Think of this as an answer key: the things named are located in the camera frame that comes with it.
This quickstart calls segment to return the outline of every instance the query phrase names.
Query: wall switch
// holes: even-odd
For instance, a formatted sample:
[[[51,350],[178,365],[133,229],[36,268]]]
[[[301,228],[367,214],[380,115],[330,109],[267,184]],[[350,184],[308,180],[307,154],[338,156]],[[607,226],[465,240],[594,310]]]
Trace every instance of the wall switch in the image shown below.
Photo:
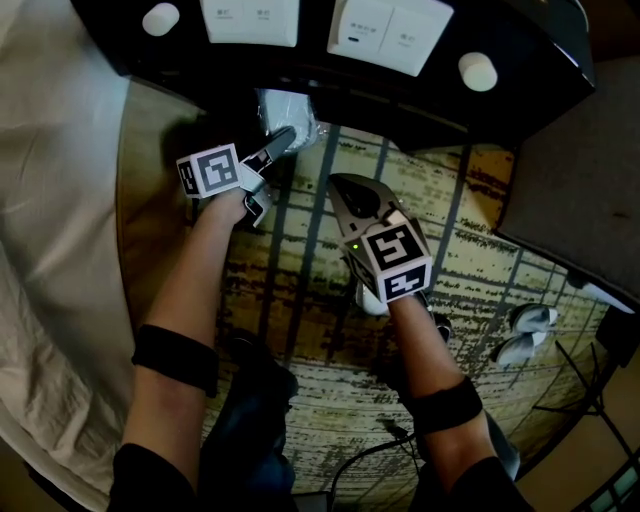
[[[377,52],[389,25],[393,7],[377,0],[347,0],[338,43]]]
[[[327,51],[418,76],[452,16],[438,0],[336,0]]]
[[[295,46],[300,0],[200,0],[212,43]]]

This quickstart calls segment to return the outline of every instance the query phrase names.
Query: gray cushion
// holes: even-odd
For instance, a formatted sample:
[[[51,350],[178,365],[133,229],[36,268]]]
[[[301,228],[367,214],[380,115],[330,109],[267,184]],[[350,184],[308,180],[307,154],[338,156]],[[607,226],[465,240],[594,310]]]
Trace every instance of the gray cushion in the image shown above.
[[[596,75],[594,95],[524,143],[498,232],[638,304],[640,57]]]

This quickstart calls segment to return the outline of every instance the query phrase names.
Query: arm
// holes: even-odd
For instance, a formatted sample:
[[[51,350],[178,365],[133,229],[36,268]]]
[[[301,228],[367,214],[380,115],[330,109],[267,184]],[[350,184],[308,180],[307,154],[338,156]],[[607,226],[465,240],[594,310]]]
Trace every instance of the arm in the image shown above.
[[[424,306],[415,297],[405,297],[390,303],[389,310],[411,396],[432,395],[460,384],[464,374]],[[484,413],[458,427],[427,434],[424,439],[447,492],[471,466],[496,456]]]
[[[203,212],[147,317],[147,324],[214,346],[220,280],[229,238],[245,214],[244,192],[220,195]],[[173,464],[195,489],[205,392],[136,366],[123,444],[133,443]]]

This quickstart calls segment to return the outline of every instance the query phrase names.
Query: bed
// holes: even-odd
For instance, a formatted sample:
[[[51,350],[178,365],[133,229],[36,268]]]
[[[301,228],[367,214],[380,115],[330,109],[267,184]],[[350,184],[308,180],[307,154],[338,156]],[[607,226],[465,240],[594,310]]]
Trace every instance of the bed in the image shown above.
[[[0,435],[103,510],[132,381],[115,214],[129,83],[67,0],[5,0],[0,84]]]

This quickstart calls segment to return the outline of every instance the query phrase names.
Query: wire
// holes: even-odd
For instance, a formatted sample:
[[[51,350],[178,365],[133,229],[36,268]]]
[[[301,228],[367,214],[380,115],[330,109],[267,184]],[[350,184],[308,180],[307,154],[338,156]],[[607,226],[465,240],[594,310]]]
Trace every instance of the wire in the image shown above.
[[[374,446],[373,448],[364,450],[363,452],[360,452],[357,455],[354,455],[353,457],[351,457],[349,460],[347,460],[347,462],[345,462],[340,467],[340,469],[336,473],[336,476],[333,477],[333,483],[331,484],[331,508],[333,509],[333,504],[336,501],[338,479],[340,478],[340,475],[342,475],[342,473],[344,473],[349,466],[352,466],[354,463],[356,463],[363,457],[366,457],[367,455],[371,455],[372,453],[381,452],[382,450],[388,450],[389,448],[393,448],[394,446],[400,446],[400,445],[403,445],[404,443],[410,443],[411,440],[413,440],[415,437],[416,435],[415,433],[413,433],[407,437],[403,437],[402,439],[396,439],[395,441],[389,441],[388,443],[379,444],[378,446]],[[416,462],[415,457],[413,458],[413,462],[415,463],[416,470],[417,470],[418,464]]]
[[[411,460],[413,461],[413,467],[416,468],[416,475],[418,476],[418,478],[420,478],[420,469],[418,468],[418,463],[416,462],[416,452],[413,450],[413,444],[411,443],[411,441],[409,441],[409,446],[411,446],[411,453],[409,453],[409,450],[407,450],[402,445],[400,446],[400,448],[402,448],[402,451],[404,453],[411,457]]]

